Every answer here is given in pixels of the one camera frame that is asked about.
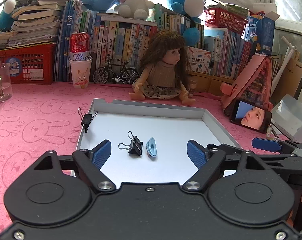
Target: screw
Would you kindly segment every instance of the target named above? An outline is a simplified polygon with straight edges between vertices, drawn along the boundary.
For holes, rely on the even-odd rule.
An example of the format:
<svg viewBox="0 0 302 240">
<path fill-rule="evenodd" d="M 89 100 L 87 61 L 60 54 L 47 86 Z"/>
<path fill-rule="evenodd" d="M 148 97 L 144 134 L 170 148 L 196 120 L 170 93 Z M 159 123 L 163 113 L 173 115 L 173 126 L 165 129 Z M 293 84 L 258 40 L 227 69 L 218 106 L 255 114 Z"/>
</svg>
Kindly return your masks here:
<svg viewBox="0 0 302 240">
<path fill-rule="evenodd" d="M 275 239 L 276 240 L 284 240 L 286 238 L 286 233 L 285 232 L 278 232 Z"/>
<path fill-rule="evenodd" d="M 146 191 L 147 192 L 153 192 L 153 191 L 155 191 L 155 188 L 154 187 L 147 187 Z"/>
<path fill-rule="evenodd" d="M 186 188 L 189 190 L 195 190 L 201 187 L 201 184 L 196 181 L 189 181 L 186 183 Z"/>
<path fill-rule="evenodd" d="M 110 181 L 102 181 L 98 184 L 98 188 L 100 189 L 111 189 L 113 188 L 112 183 Z"/>
<path fill-rule="evenodd" d="M 24 234 L 20 231 L 15 231 L 13 236 L 17 240 L 24 240 Z"/>
</svg>

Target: brown hair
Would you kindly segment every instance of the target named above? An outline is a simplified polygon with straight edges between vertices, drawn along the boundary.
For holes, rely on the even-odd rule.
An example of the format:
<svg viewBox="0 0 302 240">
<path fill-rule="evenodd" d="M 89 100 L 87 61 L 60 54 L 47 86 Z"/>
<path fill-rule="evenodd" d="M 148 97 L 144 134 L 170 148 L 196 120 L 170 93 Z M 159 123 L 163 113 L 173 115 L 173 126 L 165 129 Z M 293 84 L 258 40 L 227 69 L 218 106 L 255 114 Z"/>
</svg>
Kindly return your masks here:
<svg viewBox="0 0 302 240">
<path fill-rule="evenodd" d="M 180 88 L 180 82 L 187 88 L 187 70 L 190 69 L 190 62 L 187 58 L 187 47 L 181 35 L 174 34 L 169 30 L 162 30 L 156 33 L 149 43 L 147 51 L 141 58 L 140 71 L 146 65 L 152 65 L 161 61 L 168 50 L 180 49 L 180 60 L 175 65 L 176 87 Z"/>
</svg>

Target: beer can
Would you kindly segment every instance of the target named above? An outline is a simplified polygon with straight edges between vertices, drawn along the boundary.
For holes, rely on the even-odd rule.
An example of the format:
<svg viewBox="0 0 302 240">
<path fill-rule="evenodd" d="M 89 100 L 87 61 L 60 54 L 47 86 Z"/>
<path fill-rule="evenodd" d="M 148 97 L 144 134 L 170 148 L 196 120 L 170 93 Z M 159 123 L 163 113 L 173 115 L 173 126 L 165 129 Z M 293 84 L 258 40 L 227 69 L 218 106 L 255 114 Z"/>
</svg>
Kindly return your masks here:
<svg viewBox="0 0 302 240">
<path fill-rule="evenodd" d="M 90 36 L 88 32 L 72 33 L 70 37 L 70 59 L 74 61 L 90 58 Z"/>
</svg>

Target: white box with pencil illustrations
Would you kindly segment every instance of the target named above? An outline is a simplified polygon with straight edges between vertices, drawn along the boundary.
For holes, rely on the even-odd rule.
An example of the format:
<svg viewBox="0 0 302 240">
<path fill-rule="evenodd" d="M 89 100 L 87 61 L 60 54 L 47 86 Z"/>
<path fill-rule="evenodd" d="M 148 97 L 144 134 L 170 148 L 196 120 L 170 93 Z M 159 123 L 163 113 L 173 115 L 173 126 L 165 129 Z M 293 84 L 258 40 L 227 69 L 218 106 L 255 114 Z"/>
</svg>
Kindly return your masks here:
<svg viewBox="0 0 302 240">
<path fill-rule="evenodd" d="M 191 71 L 208 73 L 211 62 L 211 52 L 203 49 L 188 47 L 187 55 L 190 60 Z"/>
</svg>

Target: label printer box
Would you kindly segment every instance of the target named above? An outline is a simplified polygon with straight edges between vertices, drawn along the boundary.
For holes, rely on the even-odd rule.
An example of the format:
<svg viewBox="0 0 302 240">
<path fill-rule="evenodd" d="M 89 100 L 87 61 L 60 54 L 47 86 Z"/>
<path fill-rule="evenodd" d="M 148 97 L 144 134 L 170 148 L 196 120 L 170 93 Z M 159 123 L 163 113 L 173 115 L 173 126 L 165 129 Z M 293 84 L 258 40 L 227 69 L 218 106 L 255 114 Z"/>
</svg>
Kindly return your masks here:
<svg viewBox="0 0 302 240">
<path fill-rule="evenodd" d="M 245 27 L 244 39 L 256 41 L 257 52 L 262 52 L 268 56 L 271 55 L 275 21 L 280 15 L 275 12 L 269 12 L 262 15 L 251 15 L 248 17 L 248 24 Z"/>
<path fill-rule="evenodd" d="M 187 55 L 190 60 L 191 71 L 209 73 L 211 54 L 210 51 L 188 47 Z"/>
</svg>

